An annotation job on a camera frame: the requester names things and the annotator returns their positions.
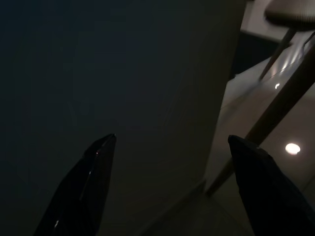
white wall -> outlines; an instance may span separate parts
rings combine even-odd
[[[1,231],[31,235],[58,183],[117,134],[100,235],[131,235],[199,182],[243,0],[1,8]]]

baseboard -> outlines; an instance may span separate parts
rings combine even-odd
[[[151,220],[146,224],[140,231],[138,231],[135,236],[149,236],[155,232],[164,221],[169,219],[172,215],[182,209],[186,204],[191,202],[196,197],[203,194],[206,180],[202,180],[193,189],[180,197],[173,205],[168,207],[162,213],[160,213],[156,218]]]

chair leg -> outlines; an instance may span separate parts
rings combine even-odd
[[[300,66],[252,127],[245,138],[246,140],[260,145],[313,83],[315,83],[314,62],[315,45],[308,51]],[[206,194],[208,196],[214,194],[233,173],[233,162],[230,159]]]
[[[283,37],[282,41],[280,42],[279,46],[277,47],[275,53],[272,55],[272,57],[270,58],[268,64],[266,65],[265,69],[261,73],[261,75],[259,77],[259,80],[262,80],[264,78],[264,76],[267,74],[268,70],[275,63],[275,61],[278,59],[280,54],[283,52],[283,50],[289,44],[289,42],[291,41],[291,39],[294,37],[295,34],[296,34],[296,30],[289,29],[287,31],[287,33]]]

cushioned seat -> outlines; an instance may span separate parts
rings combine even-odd
[[[296,31],[315,30],[315,0],[273,0],[265,16],[272,24]]]

floor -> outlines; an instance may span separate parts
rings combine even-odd
[[[269,1],[248,2],[242,30],[280,40],[287,29],[272,26],[263,18],[263,11]],[[258,82],[258,77],[267,61],[228,82],[207,165],[207,186],[230,158],[228,135],[246,136],[300,64],[301,46],[311,33],[295,35],[292,40],[293,45],[282,53],[262,82]],[[309,89],[261,145],[273,156],[281,170],[303,191],[311,204],[315,204],[314,107],[315,86]],[[288,154],[285,151],[288,143],[298,144],[301,151],[297,155]],[[214,194],[213,198],[249,234],[253,235],[234,175]]]

